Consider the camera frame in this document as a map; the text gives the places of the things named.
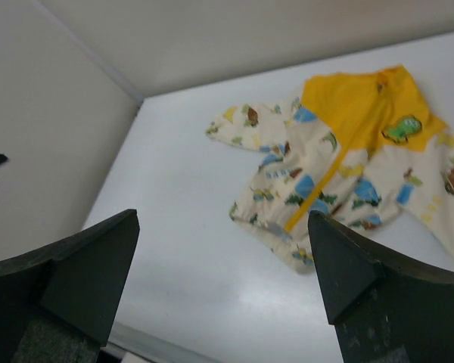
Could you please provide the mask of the cream yellow dinosaur print jacket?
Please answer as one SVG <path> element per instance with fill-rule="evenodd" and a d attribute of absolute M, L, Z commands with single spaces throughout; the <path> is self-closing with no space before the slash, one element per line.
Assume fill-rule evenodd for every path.
<path fill-rule="evenodd" d="M 313 212 L 364 236 L 410 213 L 454 258 L 454 129 L 404 67 L 314 76 L 284 100 L 230 107 L 206 135 L 264 153 L 229 215 L 299 274 Z"/>

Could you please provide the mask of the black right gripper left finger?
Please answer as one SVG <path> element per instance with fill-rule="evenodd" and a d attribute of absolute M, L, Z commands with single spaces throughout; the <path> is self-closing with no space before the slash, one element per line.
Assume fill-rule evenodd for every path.
<path fill-rule="evenodd" d="M 0 362 L 95 362 L 107 345 L 140 232 L 126 209 L 0 261 Z"/>

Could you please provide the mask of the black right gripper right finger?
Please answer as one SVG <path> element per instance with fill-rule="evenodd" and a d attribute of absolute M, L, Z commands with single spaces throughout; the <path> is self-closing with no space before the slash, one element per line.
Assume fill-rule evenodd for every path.
<path fill-rule="evenodd" d="M 321 212 L 308 218 L 329 324 L 345 362 L 454 362 L 454 272 Z"/>

